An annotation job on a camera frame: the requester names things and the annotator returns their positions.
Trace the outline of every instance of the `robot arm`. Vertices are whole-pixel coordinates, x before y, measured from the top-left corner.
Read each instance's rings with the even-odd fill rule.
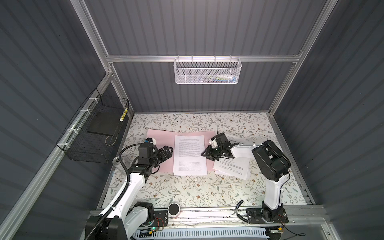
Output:
[[[262,145],[231,144],[224,133],[213,137],[211,146],[202,153],[213,161],[221,157],[237,158],[247,157],[255,159],[261,173],[267,178],[265,186],[265,198],[262,202],[263,219],[266,222],[273,222],[283,210],[281,202],[281,187],[289,180],[288,168],[290,161],[271,140],[265,141]]]
[[[125,178],[124,184],[111,203],[101,211],[99,216],[91,216],[88,219],[85,227],[87,240],[127,240],[140,225],[153,221],[154,209],[150,203],[137,203],[128,213],[135,196],[147,182],[152,169],[172,157],[173,148],[164,146],[163,149],[157,150],[150,141],[154,139],[147,139],[140,144],[139,156],[128,169],[129,178]]]

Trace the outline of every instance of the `black wire basket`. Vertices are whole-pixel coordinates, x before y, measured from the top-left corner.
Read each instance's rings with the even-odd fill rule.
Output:
[[[78,123],[71,129],[69,129],[70,124],[67,126],[62,136],[67,131],[70,135],[66,142],[57,142],[57,146],[74,161],[98,163],[112,161],[122,141],[123,130],[129,121],[126,116],[128,106],[128,99],[99,94],[87,110],[80,110],[83,113]],[[114,116],[111,124],[114,131],[112,130],[108,135],[90,131],[94,125],[93,121],[100,115]]]

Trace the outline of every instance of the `floor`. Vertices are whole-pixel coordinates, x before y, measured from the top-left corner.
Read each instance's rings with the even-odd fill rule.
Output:
[[[124,147],[146,139],[148,129],[174,132],[226,131],[244,137],[256,144],[272,140],[277,146],[275,133],[266,113],[196,113],[196,114],[136,114],[133,117]],[[130,165],[138,155],[137,148],[123,154]],[[153,203],[155,208],[167,207],[178,201],[182,207],[228,207],[244,200],[242,206],[260,206],[265,194],[265,178],[255,160],[250,162],[251,176],[247,180],[216,175],[173,176],[158,172],[148,178],[135,202]],[[124,170],[118,167],[109,185],[103,208],[106,207],[122,185]],[[293,174],[282,190],[285,205],[305,205],[306,202]]]

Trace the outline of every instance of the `gray corrugated wall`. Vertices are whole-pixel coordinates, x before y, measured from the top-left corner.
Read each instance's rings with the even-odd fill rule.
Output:
[[[2,222],[105,72],[69,1],[1,1],[0,19]],[[14,239],[79,236],[109,169],[64,158]]]
[[[268,110],[292,63],[243,63],[238,84],[176,84],[172,63],[114,63],[139,112]]]
[[[86,0],[110,55],[292,55],[324,0]],[[178,85],[170,63],[115,63],[135,112],[268,110],[290,63],[243,63],[238,84]]]
[[[382,239],[384,1],[339,1],[275,117],[344,240]]]
[[[289,55],[324,0],[86,0],[110,55]]]

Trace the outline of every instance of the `wire mesh basket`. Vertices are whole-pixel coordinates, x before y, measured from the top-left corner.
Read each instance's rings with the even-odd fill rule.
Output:
[[[88,109],[80,111],[82,115],[78,123],[71,129],[67,128],[62,134],[69,131],[68,139],[66,142],[57,142],[57,146],[71,160],[108,163],[117,154],[124,135],[121,129],[125,129],[129,120],[128,117],[122,117],[128,111],[128,99],[99,94]],[[112,133],[109,135],[89,130],[100,114],[118,116],[118,123],[113,121],[116,127],[112,126]]]
[[[239,58],[230,61],[179,61],[175,58],[177,84],[236,84],[240,76]]]

